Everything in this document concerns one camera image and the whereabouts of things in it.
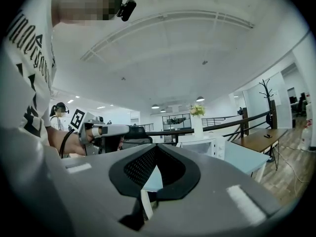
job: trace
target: ceiling track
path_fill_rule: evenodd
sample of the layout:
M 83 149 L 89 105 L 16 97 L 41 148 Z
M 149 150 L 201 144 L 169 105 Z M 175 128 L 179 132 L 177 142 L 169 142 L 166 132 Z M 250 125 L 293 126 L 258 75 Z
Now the ceiling track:
M 243 20 L 241 18 L 216 12 L 216 11 L 206 11 L 206 10 L 176 10 L 169 11 L 164 13 L 158 13 L 155 15 L 151 15 L 148 17 L 144 17 L 138 20 L 131 22 L 127 27 L 123 29 L 119 29 L 116 32 L 109 34 L 104 37 L 101 41 L 96 43 L 87 53 L 85 53 L 82 57 L 82 61 L 88 61 L 92 58 L 95 53 L 100 52 L 107 45 L 119 40 L 120 38 L 131 34 L 133 32 L 139 31 L 143 28 L 153 26 L 155 24 L 159 24 L 167 21 L 175 21 L 175 20 L 184 20 L 184 19 L 199 19 L 199 20 L 217 20 L 220 22 L 225 22 L 228 24 L 236 25 L 246 29 L 254 28 L 254 24 L 249 21 Z

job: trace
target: light blue table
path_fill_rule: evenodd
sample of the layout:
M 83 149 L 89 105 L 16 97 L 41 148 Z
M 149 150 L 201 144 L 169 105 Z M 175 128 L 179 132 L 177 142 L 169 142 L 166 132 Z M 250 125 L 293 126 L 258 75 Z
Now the light blue table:
M 238 168 L 245 174 L 251 174 L 253 171 L 259 170 L 255 180 L 261 181 L 266 162 L 269 156 L 258 153 L 248 148 L 244 148 L 232 142 L 225 142 L 225 160 L 231 165 Z M 148 192 L 157 192 L 162 189 L 162 180 L 159 169 L 154 169 L 143 190 Z

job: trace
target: woman in background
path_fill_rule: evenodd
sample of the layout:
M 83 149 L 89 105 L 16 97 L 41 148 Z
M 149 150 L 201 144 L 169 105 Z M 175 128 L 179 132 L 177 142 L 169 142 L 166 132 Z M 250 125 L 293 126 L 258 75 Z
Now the woman in background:
M 50 111 L 50 122 L 51 126 L 57 130 L 64 131 L 64 126 L 60 118 L 65 115 L 66 106 L 64 103 L 58 103 L 51 108 Z

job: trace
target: brown desk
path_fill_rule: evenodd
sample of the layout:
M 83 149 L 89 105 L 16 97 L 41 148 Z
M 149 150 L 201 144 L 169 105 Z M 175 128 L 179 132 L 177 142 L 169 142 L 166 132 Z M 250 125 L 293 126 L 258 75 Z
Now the brown desk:
M 249 148 L 253 151 L 263 152 L 265 149 L 270 148 L 276 141 L 278 141 L 288 129 L 262 129 L 246 137 L 233 140 L 232 142 Z M 272 138 L 268 139 L 264 135 L 269 134 Z

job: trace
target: white vase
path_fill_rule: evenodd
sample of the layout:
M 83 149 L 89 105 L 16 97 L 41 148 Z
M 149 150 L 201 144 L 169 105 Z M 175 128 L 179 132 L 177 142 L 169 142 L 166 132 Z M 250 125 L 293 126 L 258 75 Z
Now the white vase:
M 193 119 L 193 127 L 194 127 L 194 136 L 198 139 L 203 139 L 203 124 L 200 115 L 192 116 Z

